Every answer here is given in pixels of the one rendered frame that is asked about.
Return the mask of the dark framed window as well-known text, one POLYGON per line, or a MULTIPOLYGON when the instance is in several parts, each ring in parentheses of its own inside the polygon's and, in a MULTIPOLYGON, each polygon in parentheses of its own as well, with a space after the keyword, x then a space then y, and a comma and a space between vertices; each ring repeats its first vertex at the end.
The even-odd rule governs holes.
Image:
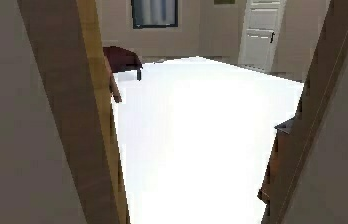
POLYGON ((178 0, 131 0, 134 29, 178 26, 178 0))

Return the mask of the dark red bed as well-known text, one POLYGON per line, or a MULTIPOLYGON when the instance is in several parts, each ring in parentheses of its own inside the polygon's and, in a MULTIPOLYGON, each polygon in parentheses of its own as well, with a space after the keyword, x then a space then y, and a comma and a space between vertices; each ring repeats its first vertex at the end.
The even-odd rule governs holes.
POLYGON ((135 52, 117 46, 109 46, 103 48, 103 53, 114 73, 136 70, 137 80, 142 79, 143 66, 135 52))

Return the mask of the white room door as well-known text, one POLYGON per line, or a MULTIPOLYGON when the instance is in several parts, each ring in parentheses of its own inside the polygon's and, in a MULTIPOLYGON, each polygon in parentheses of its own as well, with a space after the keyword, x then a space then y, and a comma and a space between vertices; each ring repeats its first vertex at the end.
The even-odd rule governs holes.
POLYGON ((268 73, 271 69, 287 0, 247 0, 238 64, 268 73), (270 43, 272 32, 275 42, 270 43))

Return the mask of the brown wooden room door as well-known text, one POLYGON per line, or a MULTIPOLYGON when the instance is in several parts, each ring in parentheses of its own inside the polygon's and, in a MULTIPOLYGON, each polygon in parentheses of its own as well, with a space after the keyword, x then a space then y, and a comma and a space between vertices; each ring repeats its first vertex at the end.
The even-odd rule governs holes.
POLYGON ((131 224, 95 0, 16 0, 83 224, 131 224))

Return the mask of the brown wooden cabinet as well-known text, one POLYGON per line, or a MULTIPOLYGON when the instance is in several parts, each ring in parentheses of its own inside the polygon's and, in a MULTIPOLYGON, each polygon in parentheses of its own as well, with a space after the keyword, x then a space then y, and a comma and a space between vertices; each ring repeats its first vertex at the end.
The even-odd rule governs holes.
POLYGON ((258 190, 257 197, 266 205, 270 204, 271 187, 275 182, 281 158, 284 154, 286 140, 291 133, 294 117, 275 126, 276 135, 274 138, 271 154, 267 163, 264 179, 258 190))

